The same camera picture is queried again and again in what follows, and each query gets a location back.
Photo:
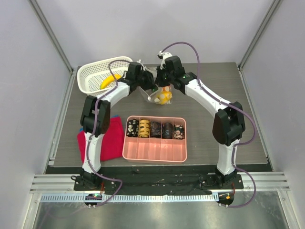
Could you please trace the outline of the yellow toy fruit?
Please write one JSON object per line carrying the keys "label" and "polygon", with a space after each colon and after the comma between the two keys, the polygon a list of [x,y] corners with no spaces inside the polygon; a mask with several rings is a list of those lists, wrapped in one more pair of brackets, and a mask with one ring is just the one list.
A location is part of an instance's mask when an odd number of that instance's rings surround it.
{"label": "yellow toy fruit", "polygon": [[160,105],[168,104],[170,103],[172,96],[170,86],[162,87],[161,90],[156,94],[154,102]]}

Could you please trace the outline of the yellow toy banana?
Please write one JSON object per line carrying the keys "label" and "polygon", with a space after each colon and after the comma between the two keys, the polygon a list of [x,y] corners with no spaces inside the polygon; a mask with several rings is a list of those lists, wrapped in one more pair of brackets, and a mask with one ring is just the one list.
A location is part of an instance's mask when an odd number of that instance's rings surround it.
{"label": "yellow toy banana", "polygon": [[108,76],[105,80],[103,80],[103,82],[100,85],[100,89],[105,89],[106,87],[108,87],[110,84],[112,84],[113,82],[115,82],[115,80],[119,80],[121,79],[122,76],[119,74],[115,74],[114,76],[110,75]]}

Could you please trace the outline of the green toy cucumber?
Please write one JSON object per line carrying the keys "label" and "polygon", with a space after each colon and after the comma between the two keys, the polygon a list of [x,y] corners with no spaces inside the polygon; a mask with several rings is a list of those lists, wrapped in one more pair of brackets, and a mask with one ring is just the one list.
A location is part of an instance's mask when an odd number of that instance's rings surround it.
{"label": "green toy cucumber", "polygon": [[157,90],[158,90],[158,86],[155,86],[155,87],[152,88],[152,92],[155,92]]}

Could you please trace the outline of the clear polka dot zip bag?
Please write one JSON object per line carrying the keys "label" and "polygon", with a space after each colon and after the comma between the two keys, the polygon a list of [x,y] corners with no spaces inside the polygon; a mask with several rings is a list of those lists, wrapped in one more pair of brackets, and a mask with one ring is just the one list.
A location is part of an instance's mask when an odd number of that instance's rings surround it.
{"label": "clear polka dot zip bag", "polygon": [[144,68],[144,76],[140,85],[140,92],[147,102],[165,105],[170,104],[173,94],[171,86],[161,87],[157,80],[156,68]]}

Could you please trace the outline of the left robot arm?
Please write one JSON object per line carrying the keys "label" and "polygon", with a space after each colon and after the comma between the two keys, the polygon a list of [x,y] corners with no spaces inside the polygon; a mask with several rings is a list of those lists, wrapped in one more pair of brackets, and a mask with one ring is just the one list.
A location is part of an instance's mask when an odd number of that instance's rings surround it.
{"label": "left robot arm", "polygon": [[[111,65],[116,62],[129,64],[127,73],[119,80],[111,69]],[[102,140],[110,125],[111,107],[129,96],[137,87],[151,88],[154,85],[153,75],[140,62],[118,59],[109,62],[108,67],[115,86],[97,97],[88,95],[81,115],[81,125],[85,132],[85,158],[80,176],[86,178],[85,185],[90,190],[97,190],[102,183],[103,176],[98,171],[101,168]]]}

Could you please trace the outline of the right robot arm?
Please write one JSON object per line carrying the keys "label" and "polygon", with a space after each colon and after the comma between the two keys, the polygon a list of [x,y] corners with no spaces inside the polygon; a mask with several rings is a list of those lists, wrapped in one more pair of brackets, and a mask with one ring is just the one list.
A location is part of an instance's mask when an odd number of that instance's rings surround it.
{"label": "right robot arm", "polygon": [[223,100],[207,88],[196,74],[187,73],[178,56],[162,52],[158,58],[161,64],[157,67],[155,83],[159,86],[173,85],[196,100],[213,117],[212,134],[219,146],[215,182],[218,187],[227,188],[236,178],[235,151],[245,131],[241,104]]}

